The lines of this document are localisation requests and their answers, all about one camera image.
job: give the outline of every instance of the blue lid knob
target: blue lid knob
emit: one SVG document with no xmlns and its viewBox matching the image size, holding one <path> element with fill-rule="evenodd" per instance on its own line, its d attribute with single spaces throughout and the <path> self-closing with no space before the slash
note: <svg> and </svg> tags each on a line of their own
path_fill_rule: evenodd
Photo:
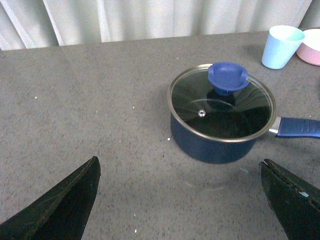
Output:
<svg viewBox="0 0 320 240">
<path fill-rule="evenodd" d="M 233 62 L 217 62 L 208 69 L 208 80 L 215 92 L 221 96 L 229 96 L 248 86 L 248 71 Z"/>
</svg>

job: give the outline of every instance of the gray countertop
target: gray countertop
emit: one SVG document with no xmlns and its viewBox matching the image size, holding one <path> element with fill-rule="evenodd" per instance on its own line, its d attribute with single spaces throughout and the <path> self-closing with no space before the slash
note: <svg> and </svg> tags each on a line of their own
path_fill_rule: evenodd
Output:
<svg viewBox="0 0 320 240">
<path fill-rule="evenodd" d="M 261 64 L 267 32 L 0 52 L 0 222 L 92 156 L 101 178 L 82 239 L 285 240 L 259 162 L 320 188 L 319 140 L 264 135 L 229 164 L 187 156 L 167 90 L 184 70 L 234 62 L 273 92 L 278 114 L 320 120 L 320 68 Z"/>
</svg>

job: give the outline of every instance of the pink bowl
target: pink bowl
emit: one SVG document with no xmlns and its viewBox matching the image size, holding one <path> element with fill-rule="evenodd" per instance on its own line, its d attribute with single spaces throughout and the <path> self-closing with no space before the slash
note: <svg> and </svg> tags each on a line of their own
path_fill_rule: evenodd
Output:
<svg viewBox="0 0 320 240">
<path fill-rule="evenodd" d="M 303 33 L 305 38 L 296 54 L 308 64 L 320 66 L 320 29 L 309 29 Z"/>
</svg>

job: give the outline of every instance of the stainless steel rim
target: stainless steel rim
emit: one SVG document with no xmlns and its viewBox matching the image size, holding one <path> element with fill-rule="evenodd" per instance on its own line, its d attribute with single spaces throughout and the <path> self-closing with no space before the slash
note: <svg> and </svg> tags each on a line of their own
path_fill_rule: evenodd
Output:
<svg viewBox="0 0 320 240">
<path fill-rule="evenodd" d="M 206 134 L 203 134 L 201 132 L 198 132 L 197 130 L 195 130 L 194 128 L 192 128 L 191 126 L 189 126 L 188 124 L 186 124 L 177 114 L 173 103 L 172 103 L 172 92 L 173 89 L 175 88 L 175 85 L 177 84 L 177 82 L 181 79 L 183 79 L 186 76 L 189 76 L 193 73 L 196 72 L 200 72 L 200 71 L 207 71 L 208 68 L 211 66 L 212 64 L 202 64 L 196 67 L 192 67 L 189 68 L 187 70 L 185 70 L 184 72 L 180 73 L 171 83 L 168 92 L 167 92 L 167 102 L 169 105 L 169 109 L 171 111 L 171 114 L 174 116 L 174 118 L 182 125 L 184 126 L 187 130 L 189 130 L 190 132 L 198 135 L 201 138 L 205 138 L 208 140 L 213 140 L 213 141 L 218 141 L 218 142 L 225 142 L 225 143 L 240 143 L 240 142 L 246 142 L 249 140 L 253 140 L 256 139 L 258 137 L 260 137 L 261 135 L 263 135 L 264 133 L 266 133 L 273 125 L 273 123 L 275 122 L 276 118 L 277 118 L 277 104 L 276 104 L 276 100 L 274 98 L 274 96 L 272 95 L 271 91 L 267 88 L 267 86 L 265 86 L 261 81 L 259 81 L 258 79 L 256 79 L 255 77 L 251 76 L 248 74 L 247 80 L 249 82 L 251 82 L 252 84 L 254 84 L 255 86 L 257 86 L 259 89 L 261 89 L 261 91 L 266 95 L 269 106 L 271 108 L 271 116 L 269 118 L 269 121 L 267 122 L 267 124 L 259 131 L 257 131 L 254 134 L 248 135 L 246 137 L 241 137 L 241 138 L 219 138 L 219 137 L 212 137 Z"/>
</svg>

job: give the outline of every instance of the light blue cup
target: light blue cup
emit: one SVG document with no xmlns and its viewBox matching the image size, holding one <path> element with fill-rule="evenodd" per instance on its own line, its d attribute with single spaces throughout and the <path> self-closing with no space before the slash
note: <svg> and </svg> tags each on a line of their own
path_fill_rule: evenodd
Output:
<svg viewBox="0 0 320 240">
<path fill-rule="evenodd" d="M 273 26 L 266 39 L 262 64 L 269 69 L 282 69 L 304 38 L 304 32 L 293 26 Z"/>
</svg>

